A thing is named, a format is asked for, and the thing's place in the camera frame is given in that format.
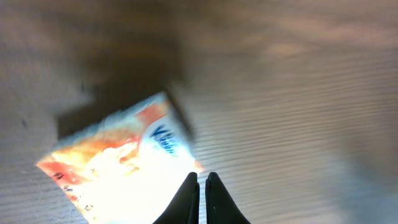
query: black object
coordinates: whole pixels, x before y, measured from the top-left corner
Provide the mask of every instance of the black object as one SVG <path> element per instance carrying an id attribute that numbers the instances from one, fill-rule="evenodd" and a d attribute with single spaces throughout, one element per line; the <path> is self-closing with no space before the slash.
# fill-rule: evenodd
<path id="1" fill-rule="evenodd" d="M 217 173 L 209 174 L 205 193 L 207 224 L 250 224 L 239 211 Z M 197 224 L 198 218 L 198 175 L 192 172 L 154 224 Z"/>

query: tissue packet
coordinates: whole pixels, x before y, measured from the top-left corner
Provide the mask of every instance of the tissue packet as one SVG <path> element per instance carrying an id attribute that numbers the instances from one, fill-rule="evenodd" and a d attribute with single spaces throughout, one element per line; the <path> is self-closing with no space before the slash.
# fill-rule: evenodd
<path id="1" fill-rule="evenodd" d="M 89 223 L 152 223 L 203 170 L 165 93 L 60 141 L 37 167 Z"/>

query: light gray surface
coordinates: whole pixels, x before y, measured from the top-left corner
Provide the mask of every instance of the light gray surface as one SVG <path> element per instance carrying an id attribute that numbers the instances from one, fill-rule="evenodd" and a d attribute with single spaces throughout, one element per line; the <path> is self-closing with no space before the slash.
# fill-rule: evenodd
<path id="1" fill-rule="evenodd" d="M 397 223 L 397 11 L 0 2 L 0 223 L 84 223 L 34 163 L 61 126 L 143 99 L 154 78 L 191 122 L 201 185 L 217 171 L 252 223 Z"/>

